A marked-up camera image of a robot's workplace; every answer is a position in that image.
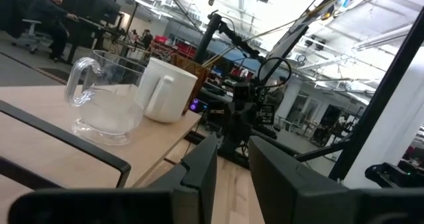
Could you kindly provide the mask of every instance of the mug handle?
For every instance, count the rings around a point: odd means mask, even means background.
[[[75,90],[84,69],[91,67],[95,74],[101,73],[100,64],[93,58],[80,58],[73,66],[65,87],[64,98],[71,106],[79,107],[84,104],[84,94],[74,99]]]
[[[162,110],[174,83],[173,77],[164,76],[153,91],[152,97],[147,105],[146,112],[156,114]]]

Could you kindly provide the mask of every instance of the white mug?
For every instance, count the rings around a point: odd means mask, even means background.
[[[197,77],[181,68],[150,58],[134,101],[144,116],[163,123],[176,122],[193,91]]]

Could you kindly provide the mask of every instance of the glass pitcher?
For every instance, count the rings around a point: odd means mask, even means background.
[[[65,88],[65,100],[79,109],[81,118],[71,129],[95,144],[128,144],[130,133],[143,117],[143,107],[134,102],[145,66],[108,52],[94,50],[79,59]],[[81,93],[74,97],[76,91]]]

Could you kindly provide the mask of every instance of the wooden table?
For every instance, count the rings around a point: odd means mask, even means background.
[[[0,99],[66,131],[79,117],[64,101],[65,86],[0,87]],[[100,146],[131,165],[126,187],[138,186],[199,121],[191,111],[177,123],[144,118],[126,146]],[[119,172],[36,129],[0,113],[0,155],[67,188],[113,188]],[[28,192],[0,176],[0,223],[10,203]]]

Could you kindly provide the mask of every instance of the white chair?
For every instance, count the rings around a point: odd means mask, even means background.
[[[49,43],[52,42],[50,35],[45,34],[43,32],[36,32],[35,26],[41,25],[40,21],[34,21],[30,19],[23,19],[22,22],[29,24],[29,29],[26,32],[22,33],[22,35],[17,39],[16,42],[12,42],[13,46],[17,46],[18,43],[22,41],[25,46],[30,48],[30,53],[34,54],[40,46],[42,46],[42,42]]]

